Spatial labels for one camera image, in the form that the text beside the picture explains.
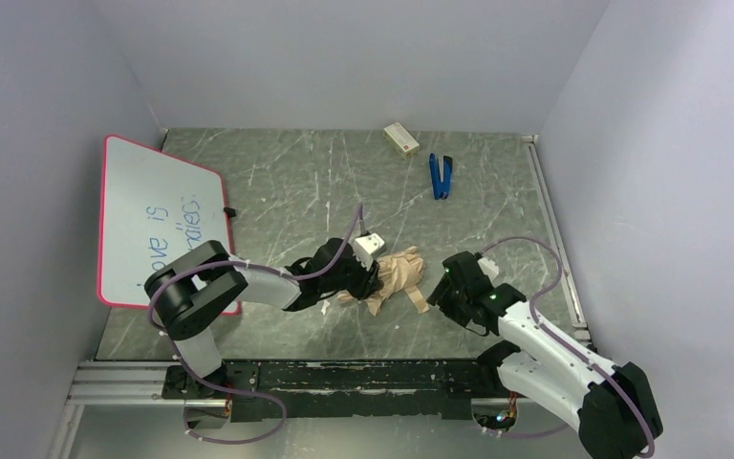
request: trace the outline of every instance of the marble table top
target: marble table top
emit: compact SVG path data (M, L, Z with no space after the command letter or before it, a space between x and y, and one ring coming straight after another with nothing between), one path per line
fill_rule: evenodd
M548 240L548 226L526 148L519 136L413 132L421 151L403 157L380 130L171 129L163 151L218 171L232 222L236 253L272 266L311 256L329 237L341 237L358 202L370 231L388 252L418 246L425 262L419 288L427 296L443 260L478 251L504 236ZM434 200L428 154L454 158L451 194ZM550 256L512 242L491 257L505 281L530 296L555 275ZM539 302L553 323L572 328L570 306L555 289ZM244 304L237 317L212 325L221 355L230 359L392 359L476 357L498 337L481 338L437 308L419 315L407 295L389 298L373 317L366 305L318 304L285 313ZM165 360L169 344L140 310L115 309L97 358Z

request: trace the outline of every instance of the blue stapler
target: blue stapler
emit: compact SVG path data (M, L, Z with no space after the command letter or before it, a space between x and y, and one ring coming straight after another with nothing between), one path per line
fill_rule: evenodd
M432 190L435 199L445 199L451 189L451 167L450 156L444 156L441 161L434 153L429 154L429 171L432 173Z

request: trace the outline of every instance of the black beam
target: black beam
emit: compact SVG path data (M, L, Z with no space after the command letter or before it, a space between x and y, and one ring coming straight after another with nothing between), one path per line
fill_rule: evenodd
M231 385L269 393L292 418L416 416L473 419L471 399L508 395L492 365L476 359L359 361L225 361ZM179 365L167 369L162 397L199 399ZM211 398L225 398L216 392ZM279 418L273 402L232 397L232 422Z

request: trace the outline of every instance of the pink border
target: pink border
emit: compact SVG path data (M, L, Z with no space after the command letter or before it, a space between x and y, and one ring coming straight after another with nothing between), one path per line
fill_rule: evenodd
M109 134L105 136L105 139L102 140L102 176L100 178L99 182L99 242L97 246L97 298L102 302L102 304L111 307L111 308L130 308L130 309L147 309L147 306L139 305L139 304L125 304L125 303L114 303L111 301L108 301L102 296L102 225L104 223L105 219L105 168L106 168L106 156L108 154L108 139L111 138L120 139L121 141L130 142L134 145L141 146L142 148L147 148L148 150L155 151L156 153L159 153L161 155L164 155L169 158L173 158L175 160L179 160L182 163L187 163L194 165L196 167L200 167L201 169L208 170L209 172L212 172L213 174L217 175L219 179L221 179L221 190L224 193L224 206L227 207L227 185L224 182L224 178L221 177L221 174L218 172L208 168L204 167L200 164L194 164L190 161L186 161L182 158L177 158L173 155L168 155L167 153L164 153L159 150L155 150L147 145L143 145L139 142L134 142L130 139L125 139L122 136L118 136L116 134ZM229 236L229 249L232 250L232 253L235 252L235 245L234 241L232 239L232 226L229 223L229 219L227 218L227 235ZM234 316L236 314L240 314L241 312L241 304L240 301L237 301L237 309L234 310L231 313L224 312L223 314L225 316Z

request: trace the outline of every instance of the cable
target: cable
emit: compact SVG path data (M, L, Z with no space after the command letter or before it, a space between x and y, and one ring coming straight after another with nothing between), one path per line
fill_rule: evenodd
M162 297L164 291L167 290L171 285L175 284L176 282L182 279L191 277L203 271L215 270L218 268L228 268L228 267L243 268L247 270L256 270L256 271L263 271L266 273L272 273L272 274L287 278L289 280L294 280L294 281L313 279L315 277L321 276L322 274L330 271L333 268L333 266L336 264L341 254L344 252L344 249L347 246L348 241L350 241L350 237L353 235L353 230L356 228L356 222L359 222L361 224L362 232L366 232L365 231L366 227L364 225L363 209L364 209L364 205L362 203L358 203L358 206L356 206L356 212L353 215L353 220L350 222L350 227L348 227L347 232L344 235L344 238L342 238L342 243L339 246L338 251L336 251L336 254L334 255L334 257L331 258L331 261L328 262L328 264L321 270L315 273L292 275L290 273L285 273L283 271L276 270L275 268L271 268L271 267L263 266L263 265L254 265L254 264L250 264L245 261L228 260L228 261L216 261L212 263L206 263L196 268L184 271L182 273L178 273L174 275L173 277L171 277L170 279L168 279L166 282L164 282L159 287L159 289L157 289L156 292L153 293L153 295L151 295L150 297L150 303L147 305L147 314L146 314L147 321L150 322L153 328L159 330L160 332L165 332L164 327L160 326L158 323L156 323L156 320L153 319L154 307L156 303L159 301L159 298ZM258 397L261 399L272 401L276 403L280 407L280 410L282 411L282 416L280 418L280 421L277 423L277 426L273 427L271 430L267 431L266 433L263 433L256 437L247 438L244 440L222 440L218 438L204 437L202 435L199 435L195 431L193 431L193 429L189 428L189 423L187 422L187 413L185 410L183 413L183 423L184 423L184 433L185 434L199 441L214 443L218 445L245 445L248 443L258 442L260 440L270 437L271 435L277 433L277 430L279 430L283 426L283 424L286 423L286 419L288 419L288 410L286 409L286 405L280 399L274 397L271 394L267 394L264 392L254 392L254 391L248 391L248 390L234 389L230 387L223 387L221 385L205 380L204 378L198 376L198 374L196 374L196 372L192 368L190 368L190 366L184 360L182 353L179 351L179 348L176 346L176 342L173 339L170 339L170 337L167 337L167 338L170 340L170 344L173 346L173 350L176 353L176 357L182 363L182 367L184 368L184 371L186 371L187 374L193 380L205 385L206 387L209 387L210 389L214 389L218 392L223 392L223 393L230 394L230 395Z
M571 354L576 356L580 361L583 361L587 366L591 367L592 370L594 370L597 374L602 376L604 380L606 380L607 383L609 383L612 388L617 392L617 395L620 396L620 398L623 399L623 402L626 403L626 405L629 407L629 410L632 411L632 414L637 419L637 423L640 424L640 428L643 431L643 435L646 437L646 443L648 445L648 450L646 452L641 452L637 456L648 458L654 456L654 436L651 433L651 429L648 427L648 423L646 422L645 418L643 417L642 413L640 413L640 410L637 408L634 402L632 402L632 399L629 398L629 396L626 394L626 391L623 390L623 387L620 387L620 384L615 381L609 374L603 370L600 366L598 366L597 363L594 363L587 358L584 353L578 351L574 347L572 347L566 340L561 338L557 333L552 331L550 327L545 326L544 323L539 321L539 315L536 312L536 301L542 297L544 294L549 292L550 290L554 289L558 283L561 281L562 276L564 275L564 262L561 261L561 257L558 256L558 253L555 252L555 250L550 247L549 245L545 244L544 242L535 239L533 237L528 236L510 236L510 237L504 237L493 244L485 247L482 250L482 254L487 253L488 251L491 251L492 249L496 248L497 246L504 244L506 242L510 241L530 241L532 243L535 243L542 248L546 249L550 255L555 259L555 264L558 268L558 273L555 275L555 279L550 283L550 285L542 288L540 291L536 292L533 297L530 298L530 316L533 317L533 321L536 322L536 325L543 330L550 338L552 338L555 342L561 344L564 348L566 348L568 351L570 351ZM566 427L566 425L562 426L558 429L548 430L549 435L552 435L555 432L563 430L563 428ZM538 434L518 434L516 438L526 438L522 435L539 435L539 436L532 436L529 438L540 438L542 436L547 436L548 432L540 432Z

